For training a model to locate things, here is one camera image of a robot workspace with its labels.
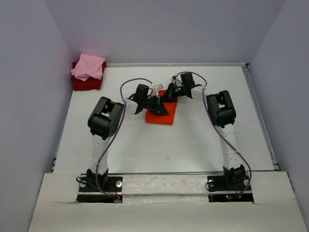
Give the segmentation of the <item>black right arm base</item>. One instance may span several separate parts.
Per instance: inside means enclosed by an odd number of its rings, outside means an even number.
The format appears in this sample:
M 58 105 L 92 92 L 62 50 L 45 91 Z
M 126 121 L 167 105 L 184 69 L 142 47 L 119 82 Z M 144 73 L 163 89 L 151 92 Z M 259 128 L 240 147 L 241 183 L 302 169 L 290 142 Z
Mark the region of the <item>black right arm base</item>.
M 251 186 L 247 187 L 248 179 L 233 187 L 229 187 L 222 181 L 221 175 L 207 177 L 205 188 L 208 191 L 210 203 L 254 202 L 252 188 Z

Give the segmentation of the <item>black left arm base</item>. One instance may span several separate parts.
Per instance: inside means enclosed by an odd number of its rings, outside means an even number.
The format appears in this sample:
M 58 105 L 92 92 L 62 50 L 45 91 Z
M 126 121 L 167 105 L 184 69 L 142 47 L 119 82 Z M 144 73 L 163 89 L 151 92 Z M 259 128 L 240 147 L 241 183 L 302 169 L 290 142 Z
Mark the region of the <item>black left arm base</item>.
M 87 180 L 85 175 L 76 177 L 79 184 L 76 201 L 79 203 L 122 203 L 123 177 L 109 176 L 105 186 L 98 189 L 96 183 Z

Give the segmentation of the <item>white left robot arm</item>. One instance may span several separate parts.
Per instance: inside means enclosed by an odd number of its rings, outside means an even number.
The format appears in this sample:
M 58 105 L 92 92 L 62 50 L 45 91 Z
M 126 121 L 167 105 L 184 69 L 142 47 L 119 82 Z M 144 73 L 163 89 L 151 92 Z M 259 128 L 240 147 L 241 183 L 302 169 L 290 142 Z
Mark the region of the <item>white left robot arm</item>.
M 159 91 L 161 84 L 147 86 L 139 84 L 136 92 L 122 102 L 114 102 L 101 97 L 92 111 L 87 125 L 92 135 L 92 159 L 86 171 L 86 183 L 103 192 L 108 183 L 108 150 L 116 138 L 126 114 L 136 115 L 142 110 L 150 110 L 159 116 L 169 113 L 164 107 Z

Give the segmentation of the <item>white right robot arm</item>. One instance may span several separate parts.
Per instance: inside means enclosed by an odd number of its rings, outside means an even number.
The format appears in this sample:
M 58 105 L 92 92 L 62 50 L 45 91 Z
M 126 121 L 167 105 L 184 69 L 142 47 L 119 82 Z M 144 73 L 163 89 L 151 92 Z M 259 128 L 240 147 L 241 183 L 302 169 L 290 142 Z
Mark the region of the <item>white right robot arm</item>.
M 224 172 L 209 176 L 206 188 L 209 192 L 236 190 L 246 174 L 234 135 L 235 107 L 227 90 L 207 95 L 207 85 L 196 84 L 193 75 L 193 72 L 181 72 L 173 76 L 163 100 L 175 102 L 179 97 L 187 96 L 203 102 L 210 123 L 220 138 Z

